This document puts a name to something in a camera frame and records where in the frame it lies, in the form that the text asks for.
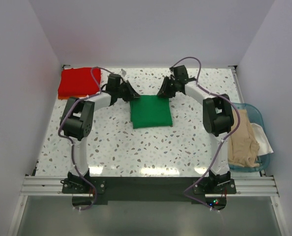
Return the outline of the green t shirt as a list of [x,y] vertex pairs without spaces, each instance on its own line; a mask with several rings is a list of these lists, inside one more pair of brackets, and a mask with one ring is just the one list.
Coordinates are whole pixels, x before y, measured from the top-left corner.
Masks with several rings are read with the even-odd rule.
[[173,125],[169,99],[157,95],[141,95],[130,101],[130,114],[134,129]]

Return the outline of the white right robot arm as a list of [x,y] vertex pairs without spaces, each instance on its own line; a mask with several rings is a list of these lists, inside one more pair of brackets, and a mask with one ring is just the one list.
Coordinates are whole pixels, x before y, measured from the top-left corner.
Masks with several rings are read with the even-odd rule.
[[234,125],[232,104],[227,94],[215,94],[199,85],[195,78],[188,75],[184,65],[170,67],[170,76],[166,76],[157,94],[161,98],[173,98],[181,92],[199,102],[203,107],[203,126],[209,134],[212,154],[208,168],[208,188],[219,193],[225,183],[231,180],[228,164],[228,135]]

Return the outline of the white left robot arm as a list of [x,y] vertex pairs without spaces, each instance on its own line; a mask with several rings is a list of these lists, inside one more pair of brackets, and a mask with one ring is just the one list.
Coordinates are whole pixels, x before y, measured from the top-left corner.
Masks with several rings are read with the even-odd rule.
[[87,161],[87,137],[92,127],[94,112],[114,105],[118,99],[131,102],[141,98],[128,80],[111,73],[107,83],[98,86],[92,95],[68,98],[58,129],[58,135],[70,141],[71,169],[69,176],[77,176],[73,187],[80,193],[90,189],[89,166]]

